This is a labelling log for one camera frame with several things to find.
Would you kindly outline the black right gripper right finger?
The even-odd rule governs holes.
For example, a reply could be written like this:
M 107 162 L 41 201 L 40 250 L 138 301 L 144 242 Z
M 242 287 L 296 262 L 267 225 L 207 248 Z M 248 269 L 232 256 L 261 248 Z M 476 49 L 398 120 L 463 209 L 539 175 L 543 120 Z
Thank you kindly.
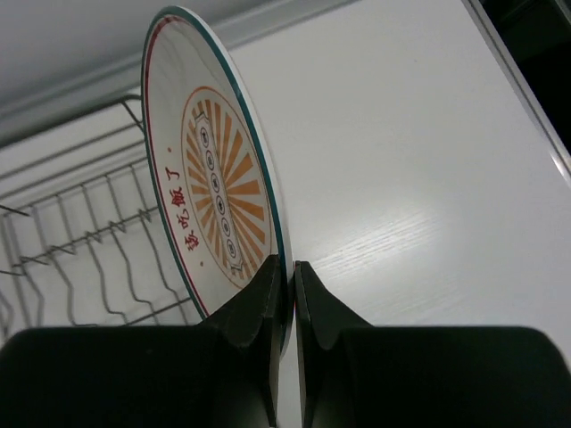
M 570 371 L 523 326 L 374 326 L 294 272 L 306 427 L 567 427 Z

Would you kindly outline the orange sunburst plate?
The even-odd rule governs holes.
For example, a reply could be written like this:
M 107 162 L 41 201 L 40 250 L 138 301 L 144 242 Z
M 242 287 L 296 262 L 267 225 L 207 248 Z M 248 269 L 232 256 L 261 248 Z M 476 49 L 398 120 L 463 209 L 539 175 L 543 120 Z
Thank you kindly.
M 195 12 L 162 8 L 141 66 L 145 149 L 161 222 L 201 317 L 277 256 L 291 280 L 294 256 L 273 154 L 227 48 Z

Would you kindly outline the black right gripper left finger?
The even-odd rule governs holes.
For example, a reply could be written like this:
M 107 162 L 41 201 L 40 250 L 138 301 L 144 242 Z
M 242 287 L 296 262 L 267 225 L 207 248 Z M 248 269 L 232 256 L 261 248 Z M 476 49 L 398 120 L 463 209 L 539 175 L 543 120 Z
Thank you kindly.
M 1 350 L 1 424 L 272 427 L 281 288 L 273 255 L 197 325 L 21 331 Z

